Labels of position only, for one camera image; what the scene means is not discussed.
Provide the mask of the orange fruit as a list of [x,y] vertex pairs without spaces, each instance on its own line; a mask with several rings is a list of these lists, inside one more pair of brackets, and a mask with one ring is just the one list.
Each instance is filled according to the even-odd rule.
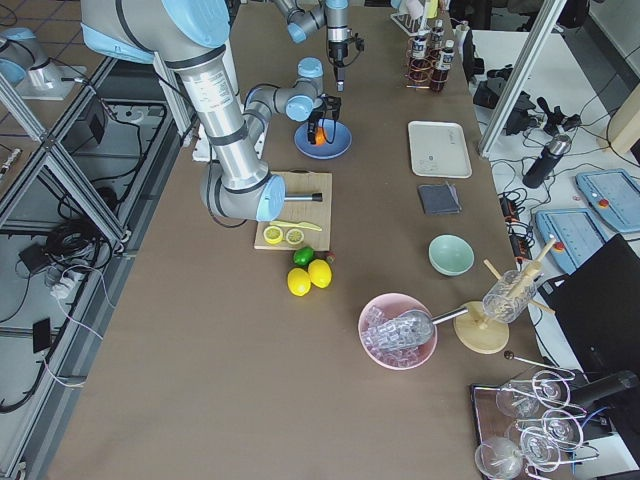
[[323,127],[318,127],[315,133],[313,134],[312,140],[313,140],[312,144],[316,146],[321,146],[326,144],[328,138],[327,138],[325,129]]

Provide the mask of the blue plate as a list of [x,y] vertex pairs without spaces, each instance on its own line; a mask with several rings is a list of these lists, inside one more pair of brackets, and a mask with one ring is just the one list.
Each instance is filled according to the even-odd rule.
[[297,128],[294,133],[294,144],[304,155],[318,160],[334,159],[345,153],[352,143],[351,131],[346,125],[332,119],[321,119],[320,127],[325,129],[327,143],[321,146],[311,145],[307,141],[307,124]]

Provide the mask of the dark syrup bottle left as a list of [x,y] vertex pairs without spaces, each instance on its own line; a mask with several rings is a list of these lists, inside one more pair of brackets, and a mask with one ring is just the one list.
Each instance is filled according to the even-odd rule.
[[412,85],[423,84],[428,76],[428,36],[429,30],[422,29],[410,41],[407,77]]

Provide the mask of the dark syrup bottle front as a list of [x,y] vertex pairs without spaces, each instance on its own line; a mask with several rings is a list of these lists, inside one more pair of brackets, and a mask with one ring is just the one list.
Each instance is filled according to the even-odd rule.
[[444,46],[438,52],[438,57],[431,74],[429,88],[432,92],[441,92],[443,90],[454,56],[455,42],[453,40],[446,40]]

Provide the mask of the wooden cutting board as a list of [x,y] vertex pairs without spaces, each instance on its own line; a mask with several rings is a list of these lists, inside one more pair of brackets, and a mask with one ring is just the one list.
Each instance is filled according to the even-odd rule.
[[331,243],[332,174],[279,171],[278,175],[284,178],[288,196],[321,193],[323,197],[321,202],[286,201],[278,220],[292,223],[308,222],[321,227],[322,230],[313,231],[300,227],[304,233],[304,239],[299,245],[290,245],[286,240],[270,245],[263,236],[263,231],[269,223],[259,222],[256,227],[254,248],[257,250],[295,250],[303,246],[310,246],[319,251],[329,250]]

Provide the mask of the lemon half left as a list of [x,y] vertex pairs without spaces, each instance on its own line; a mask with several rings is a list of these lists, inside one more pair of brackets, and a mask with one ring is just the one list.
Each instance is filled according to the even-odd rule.
[[277,245],[283,241],[284,233],[281,227],[267,226],[263,231],[263,239],[268,245]]

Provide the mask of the yellow lemon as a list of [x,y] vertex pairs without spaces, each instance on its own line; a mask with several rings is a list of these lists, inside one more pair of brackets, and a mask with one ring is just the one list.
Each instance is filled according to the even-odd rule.
[[297,297],[305,296],[311,290],[311,279],[308,272],[303,268],[293,268],[287,274],[287,288],[289,292]]
[[307,272],[311,283],[318,288],[328,287],[333,279],[330,264],[323,259],[315,259],[308,265]]

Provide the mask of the black thermos bottle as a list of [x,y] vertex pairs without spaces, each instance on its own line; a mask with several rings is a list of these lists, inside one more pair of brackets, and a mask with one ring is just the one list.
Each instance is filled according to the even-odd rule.
[[570,150],[571,137],[567,134],[554,136],[542,149],[533,165],[524,175],[522,182],[527,188],[538,188],[551,173],[563,156]]

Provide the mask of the metal ice scoop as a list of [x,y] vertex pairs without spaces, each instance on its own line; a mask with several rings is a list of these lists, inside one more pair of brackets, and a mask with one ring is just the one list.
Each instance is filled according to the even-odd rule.
[[421,310],[408,310],[382,325],[385,329],[384,347],[397,350],[423,345],[433,337],[436,325],[467,312],[467,307],[459,307],[445,314],[430,317]]

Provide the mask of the blue teach pendant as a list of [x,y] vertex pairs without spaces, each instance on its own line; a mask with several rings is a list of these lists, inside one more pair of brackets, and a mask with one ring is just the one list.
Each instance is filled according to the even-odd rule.
[[578,189],[615,231],[639,231],[639,184],[623,169],[579,173]]
[[555,238],[550,253],[566,274],[574,273],[609,239],[587,208],[541,210],[535,213],[535,224],[544,243]]

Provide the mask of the blue teach pendant upper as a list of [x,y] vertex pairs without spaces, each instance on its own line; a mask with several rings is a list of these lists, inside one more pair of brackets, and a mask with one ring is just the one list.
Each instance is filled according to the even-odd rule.
[[623,169],[579,173],[578,189],[615,231],[639,231],[639,184]]

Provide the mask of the black power adapter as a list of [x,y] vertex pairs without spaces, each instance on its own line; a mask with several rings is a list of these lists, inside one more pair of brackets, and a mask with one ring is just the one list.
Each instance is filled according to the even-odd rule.
[[19,259],[30,274],[36,274],[50,265],[50,259],[44,247],[32,244],[19,253]]

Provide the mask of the wine glass upper left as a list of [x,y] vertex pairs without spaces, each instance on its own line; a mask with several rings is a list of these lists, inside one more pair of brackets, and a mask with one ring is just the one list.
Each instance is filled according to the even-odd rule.
[[504,415],[516,419],[534,418],[540,408],[530,382],[509,381],[496,393],[496,406]]

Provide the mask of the wine glass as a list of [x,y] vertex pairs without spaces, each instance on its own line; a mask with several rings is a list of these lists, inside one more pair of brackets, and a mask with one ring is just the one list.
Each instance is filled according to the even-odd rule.
[[573,451],[584,440],[578,420],[565,410],[549,409],[541,417],[542,428],[561,450]]
[[529,463],[538,470],[552,472],[559,466],[560,449],[540,427],[529,427],[521,433],[520,448]]
[[570,402],[570,389],[567,382],[551,370],[541,370],[531,379],[536,399],[545,407],[565,408]]
[[492,437],[475,450],[478,470],[489,479],[515,479],[523,468],[523,460],[516,444],[505,437]]
[[504,415],[516,419],[534,418],[540,408],[530,382],[509,381],[496,393],[496,406]]

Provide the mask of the black handled knife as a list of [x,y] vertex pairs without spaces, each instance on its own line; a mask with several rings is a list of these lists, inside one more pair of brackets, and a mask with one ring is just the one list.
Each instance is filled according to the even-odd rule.
[[291,194],[285,196],[286,202],[322,202],[323,194],[314,192],[309,194]]

